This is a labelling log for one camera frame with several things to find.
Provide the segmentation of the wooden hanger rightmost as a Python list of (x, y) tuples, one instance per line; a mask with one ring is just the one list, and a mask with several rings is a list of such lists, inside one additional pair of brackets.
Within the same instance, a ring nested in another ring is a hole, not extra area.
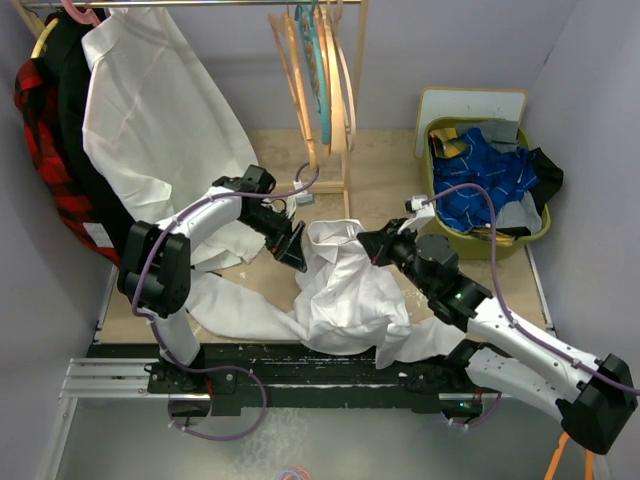
[(348, 64), (346, 61), (346, 57), (341, 45), (340, 37), (339, 37), (339, 23), (342, 18), (343, 13), (343, 2), (342, 1), (330, 1), (331, 2), (331, 18), (332, 18), (332, 29), (334, 32), (336, 51), (337, 51), (337, 59), (338, 59), (338, 67), (341, 78), (341, 88), (342, 88), (342, 96), (344, 102), (344, 111), (345, 111), (345, 126), (346, 126), (346, 139), (347, 139), (347, 150), (346, 152), (350, 152), (354, 148), (354, 141), (356, 135), (356, 109), (354, 96), (352, 91), (351, 79), (348, 69)]

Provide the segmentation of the red black plaid shirt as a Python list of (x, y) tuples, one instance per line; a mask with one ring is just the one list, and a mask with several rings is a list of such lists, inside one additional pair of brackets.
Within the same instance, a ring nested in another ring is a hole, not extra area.
[(22, 116), (34, 168), (46, 184), (62, 223), (83, 245), (119, 265), (120, 256), (68, 158), (59, 121), (57, 90), (42, 75), (40, 61), (28, 60), (20, 67), (14, 104)]

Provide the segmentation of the hanging white shirt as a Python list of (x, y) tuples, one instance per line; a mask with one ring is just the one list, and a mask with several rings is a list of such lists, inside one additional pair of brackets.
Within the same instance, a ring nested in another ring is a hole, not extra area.
[(82, 39), (83, 147), (136, 221), (156, 223), (258, 162), (239, 120), (164, 8), (113, 9)]

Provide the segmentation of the blue shirt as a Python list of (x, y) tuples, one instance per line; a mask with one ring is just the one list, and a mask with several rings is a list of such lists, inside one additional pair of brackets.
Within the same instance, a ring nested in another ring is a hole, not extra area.
[(484, 196), (471, 188), (471, 183), (484, 189), (495, 211), (507, 203), (520, 201), (540, 183), (530, 152), (518, 146), (504, 153), (486, 142), (481, 130), (472, 127), (457, 138), (462, 151), (450, 158), (432, 157), (433, 181), (436, 193), (456, 185), (464, 187), (439, 198), (436, 211), (449, 228), (468, 232), (490, 223), (489, 208)]

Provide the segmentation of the pink hanger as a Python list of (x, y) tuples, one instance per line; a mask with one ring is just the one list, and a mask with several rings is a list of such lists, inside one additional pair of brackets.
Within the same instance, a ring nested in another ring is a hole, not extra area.
[(100, 18), (92, 9), (78, 9), (72, 0), (61, 0), (61, 4), (69, 17), (79, 24), (96, 27), (101, 23)]

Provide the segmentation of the teal hanger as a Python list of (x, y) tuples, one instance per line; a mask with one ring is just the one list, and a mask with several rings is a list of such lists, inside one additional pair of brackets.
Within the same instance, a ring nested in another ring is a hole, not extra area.
[(318, 13), (317, 1), (311, 1), (308, 5), (296, 6), (294, 20), (297, 22), (301, 35), (304, 57), (309, 72), (311, 91), (315, 97), (316, 111), (319, 115), (321, 141), (323, 145), (329, 145), (331, 141), (331, 123), (329, 112), (329, 96), (327, 80), (320, 45), (319, 23), (315, 20)]

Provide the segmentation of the olive green laundry basket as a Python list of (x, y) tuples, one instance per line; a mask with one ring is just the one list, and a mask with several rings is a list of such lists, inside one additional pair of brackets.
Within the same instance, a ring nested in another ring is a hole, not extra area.
[[(415, 156), (420, 162), (421, 183), (427, 194), (438, 194), (434, 189), (432, 168), (432, 157), (434, 154), (429, 144), (429, 132), (434, 129), (454, 127), (458, 136), (460, 136), (460, 134), (472, 127), (478, 127), (480, 129), (480, 125), (483, 122), (490, 120), (504, 119), (441, 117), (429, 122), (427, 126), (416, 131), (414, 139), (416, 148)], [(518, 131), (518, 143), (516, 145), (489, 144), (501, 153), (513, 151), (518, 146), (533, 150), (529, 147), (527, 138), (520, 127)], [(447, 227), (441, 221), (436, 211), (436, 203), (435, 213), (435, 219), (425, 228), (427, 233), (445, 236), (463, 260), (487, 260), (490, 258), (490, 223), (483, 227), (475, 227), (464, 233)], [(542, 238), (551, 226), (551, 216), (547, 204), (542, 214), (539, 215), (529, 192), (525, 194), (522, 200), (507, 203), (500, 211), (495, 211), (495, 214), (497, 228), (496, 258), (499, 260), (512, 256), (525, 245)]]

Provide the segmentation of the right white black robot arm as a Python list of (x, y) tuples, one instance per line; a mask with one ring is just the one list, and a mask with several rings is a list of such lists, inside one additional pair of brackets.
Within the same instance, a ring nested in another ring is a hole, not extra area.
[(505, 393), (557, 420), (579, 445), (607, 454), (638, 407), (629, 366), (564, 343), (502, 305), (460, 272), (444, 236), (420, 236), (400, 219), (362, 232), (358, 241), (376, 266), (395, 266), (428, 300), (436, 318), (469, 334), (450, 353), (446, 383)]

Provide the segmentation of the grey cloth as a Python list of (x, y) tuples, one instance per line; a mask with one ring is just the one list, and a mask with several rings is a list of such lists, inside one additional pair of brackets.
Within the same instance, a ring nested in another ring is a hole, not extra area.
[(480, 125), (482, 136), (487, 143), (518, 143), (519, 124), (515, 121), (490, 120)]

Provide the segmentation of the white shirt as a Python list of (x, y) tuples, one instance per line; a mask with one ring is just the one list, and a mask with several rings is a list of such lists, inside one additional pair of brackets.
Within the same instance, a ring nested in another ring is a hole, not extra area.
[(258, 162), (239, 120), (164, 8), (113, 9), (82, 39), (83, 147), (136, 221), (156, 223)]
[(263, 295), (212, 273), (195, 271), (186, 308), (211, 333), (234, 339), (299, 341), (316, 352), (355, 355), (375, 351), (375, 365), (410, 363), (449, 354), (464, 334), (429, 317), (410, 320), (392, 274), (371, 264), (357, 220), (316, 221), (304, 245), (307, 270), (285, 313)]

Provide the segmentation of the hanging black shirt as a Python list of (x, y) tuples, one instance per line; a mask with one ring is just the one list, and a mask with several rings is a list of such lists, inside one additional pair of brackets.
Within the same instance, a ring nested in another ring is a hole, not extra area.
[(112, 245), (112, 263), (118, 266), (133, 218), (83, 147), (82, 126), (90, 71), (81, 40), (91, 27), (76, 22), (64, 11), (55, 13), (54, 17), (58, 23), (46, 42), (43, 60), (58, 93), (63, 144), (72, 172), (97, 213), (97, 218), (90, 222), (92, 229), (105, 230)]

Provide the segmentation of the wooden clothes rack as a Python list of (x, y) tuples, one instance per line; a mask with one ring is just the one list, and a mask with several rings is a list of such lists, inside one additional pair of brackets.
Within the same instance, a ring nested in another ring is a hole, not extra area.
[[(37, 15), (39, 9), (66, 10), (81, 24), (95, 26), (99, 23), (96, 8), (159, 8), (159, 7), (205, 7), (205, 6), (276, 6), (276, 1), (14, 1), (12, 5), (38, 42), (43, 42), (49, 28)], [(369, 3), (359, 1), (358, 38), (355, 72), (351, 73), (341, 46), (339, 26), (343, 15), (341, 1), (320, 1), (320, 12), (314, 16), (317, 38), (313, 41), (319, 48), (317, 67), (319, 91), (326, 92), (329, 105), (323, 110), (330, 115), (331, 141), (326, 148), (328, 155), (341, 158), (342, 178), (339, 181), (320, 181), (310, 188), (315, 195), (338, 195), (343, 197), (344, 213), (351, 216), (351, 152), (356, 138), (356, 107), (363, 67)]]

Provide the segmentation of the wooden hanger leftmost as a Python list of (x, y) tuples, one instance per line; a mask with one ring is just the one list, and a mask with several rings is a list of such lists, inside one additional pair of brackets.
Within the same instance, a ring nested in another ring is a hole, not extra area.
[(307, 107), (301, 63), (298, 54), (297, 35), (294, 31), (293, 19), (288, 13), (283, 13), (282, 15), (270, 13), (268, 15), (268, 21), (286, 75), (310, 167), (312, 170), (315, 170), (318, 166), (317, 155)]

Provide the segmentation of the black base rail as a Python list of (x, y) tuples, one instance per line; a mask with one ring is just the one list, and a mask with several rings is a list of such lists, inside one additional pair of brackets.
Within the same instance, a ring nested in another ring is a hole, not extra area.
[(88, 358), (140, 365), (146, 392), (174, 400), (212, 401), (216, 416), (244, 408), (402, 409), (476, 419), (497, 394), (472, 384), (464, 370), (436, 356), (375, 367), (371, 350), (331, 356), (299, 344), (218, 343), (203, 347), (204, 373), (187, 373), (161, 359), (153, 344), (98, 344)]

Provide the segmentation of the wooden hanger middle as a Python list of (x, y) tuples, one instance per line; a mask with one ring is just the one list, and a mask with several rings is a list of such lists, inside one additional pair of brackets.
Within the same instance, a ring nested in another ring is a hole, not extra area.
[(329, 119), (331, 127), (330, 151), (332, 154), (343, 154), (347, 150), (345, 111), (336, 44), (332, 29), (331, 2), (320, 1), (318, 10), (318, 36), (323, 55), (325, 80), (328, 86)]

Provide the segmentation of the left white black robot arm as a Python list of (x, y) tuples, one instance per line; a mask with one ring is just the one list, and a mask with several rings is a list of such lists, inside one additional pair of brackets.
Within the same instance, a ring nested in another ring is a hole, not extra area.
[(185, 307), (191, 291), (191, 255), (223, 226), (239, 221), (264, 237), (275, 260), (299, 272), (307, 270), (302, 250), (305, 224), (267, 205), (280, 196), (275, 178), (251, 165), (241, 177), (221, 177), (179, 213), (129, 230), (117, 288), (134, 316), (146, 319), (165, 360), (174, 364), (170, 378), (184, 392), (202, 387), (204, 355)]

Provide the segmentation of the yellow hanger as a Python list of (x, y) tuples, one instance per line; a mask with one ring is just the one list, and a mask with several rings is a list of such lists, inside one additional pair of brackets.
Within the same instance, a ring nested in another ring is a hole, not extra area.
[(55, 27), (58, 25), (58, 23), (59, 23), (59, 19), (57, 17), (54, 17), (51, 21), (49, 21), (45, 25), (44, 30), (39, 35), (34, 45), (34, 48), (31, 52), (31, 56), (30, 56), (31, 59), (38, 58), (42, 54), (49, 36), (51, 35)]

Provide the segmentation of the black cloth in basket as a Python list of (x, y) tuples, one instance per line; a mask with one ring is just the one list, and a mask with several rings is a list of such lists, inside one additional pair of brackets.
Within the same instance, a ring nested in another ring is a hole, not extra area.
[(529, 192), (539, 215), (546, 204), (558, 193), (564, 182), (564, 171), (540, 149), (529, 150), (520, 147), (517, 150), (523, 163), (517, 191)]

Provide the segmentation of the wooden hanger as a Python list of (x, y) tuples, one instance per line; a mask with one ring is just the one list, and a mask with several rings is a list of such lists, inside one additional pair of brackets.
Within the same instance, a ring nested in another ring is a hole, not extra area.
[(346, 61), (346, 57), (341, 45), (340, 37), (339, 37), (339, 23), (342, 18), (343, 13), (343, 2), (342, 1), (330, 1), (331, 2), (331, 18), (332, 18), (332, 29), (334, 32), (336, 51), (337, 51), (337, 59), (338, 59), (338, 67), (341, 78), (341, 88), (342, 88), (342, 96), (344, 102), (344, 111), (345, 111), (345, 126), (346, 126), (346, 139), (347, 139), (347, 150), (346, 152), (350, 152), (354, 148), (354, 141), (356, 135), (356, 109), (354, 96), (352, 91), (351, 79), (348, 69), (348, 64)]
[(343, 154), (347, 150), (345, 111), (336, 44), (332, 29), (331, 2), (320, 1), (318, 10), (318, 36), (323, 55), (325, 80), (328, 86), (329, 119), (331, 127), (330, 151), (332, 154)]
[(298, 54), (297, 35), (294, 31), (293, 19), (288, 13), (283, 13), (282, 15), (270, 13), (268, 15), (268, 21), (286, 75), (310, 167), (312, 170), (315, 170), (318, 166), (317, 155), (307, 107), (301, 63)]

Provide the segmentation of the yellow black cloth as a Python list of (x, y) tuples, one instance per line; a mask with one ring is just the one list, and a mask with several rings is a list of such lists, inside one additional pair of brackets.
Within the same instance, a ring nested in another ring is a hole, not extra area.
[(429, 144), (436, 158), (451, 159), (469, 149), (454, 127), (434, 129), (429, 132)]

